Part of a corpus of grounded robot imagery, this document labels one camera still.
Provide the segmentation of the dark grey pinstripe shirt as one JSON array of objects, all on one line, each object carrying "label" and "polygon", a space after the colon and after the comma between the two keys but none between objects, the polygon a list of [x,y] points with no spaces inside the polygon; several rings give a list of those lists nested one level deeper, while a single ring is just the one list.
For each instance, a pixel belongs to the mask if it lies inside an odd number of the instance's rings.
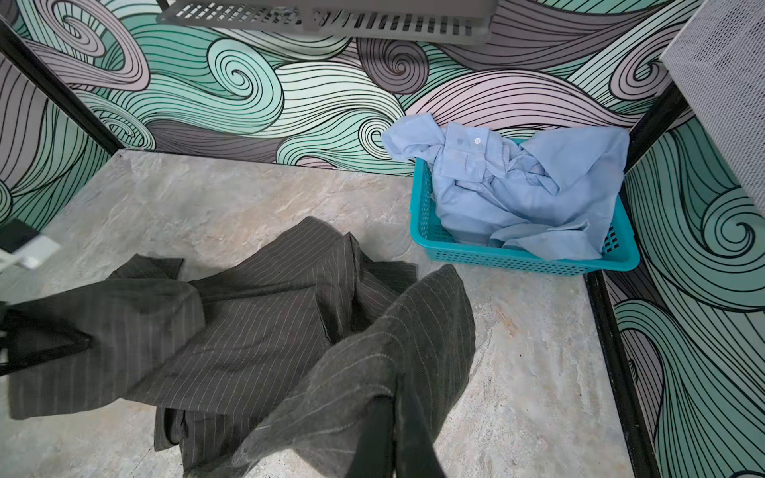
[{"label": "dark grey pinstripe shirt", "polygon": [[293,449],[348,477],[371,401],[416,394],[434,443],[464,392],[475,323],[445,265],[376,262],[313,217],[194,281],[137,255],[107,279],[10,305],[93,337],[85,352],[8,374],[11,418],[153,406],[155,448],[188,477],[241,477]]}]

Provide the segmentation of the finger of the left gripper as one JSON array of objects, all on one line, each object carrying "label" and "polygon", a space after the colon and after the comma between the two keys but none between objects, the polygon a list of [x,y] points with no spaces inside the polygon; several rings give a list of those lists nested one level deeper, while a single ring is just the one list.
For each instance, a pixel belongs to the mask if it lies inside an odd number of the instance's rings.
[{"label": "finger of the left gripper", "polygon": [[31,318],[1,303],[1,376],[85,352],[93,337],[66,322]]}]

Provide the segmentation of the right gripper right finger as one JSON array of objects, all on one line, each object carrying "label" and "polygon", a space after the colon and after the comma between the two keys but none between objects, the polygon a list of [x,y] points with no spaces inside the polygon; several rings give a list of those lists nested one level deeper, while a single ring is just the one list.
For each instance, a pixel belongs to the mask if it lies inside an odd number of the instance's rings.
[{"label": "right gripper right finger", "polygon": [[444,478],[445,474],[435,454],[434,442],[414,391],[404,388],[399,392],[394,409],[396,477]]}]

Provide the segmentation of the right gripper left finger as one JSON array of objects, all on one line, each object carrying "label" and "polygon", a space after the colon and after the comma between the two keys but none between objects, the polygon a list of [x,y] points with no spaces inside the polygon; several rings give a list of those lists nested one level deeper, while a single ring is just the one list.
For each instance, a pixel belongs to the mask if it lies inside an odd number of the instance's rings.
[{"label": "right gripper left finger", "polygon": [[392,478],[394,476],[394,402],[378,396],[364,420],[349,478]]}]

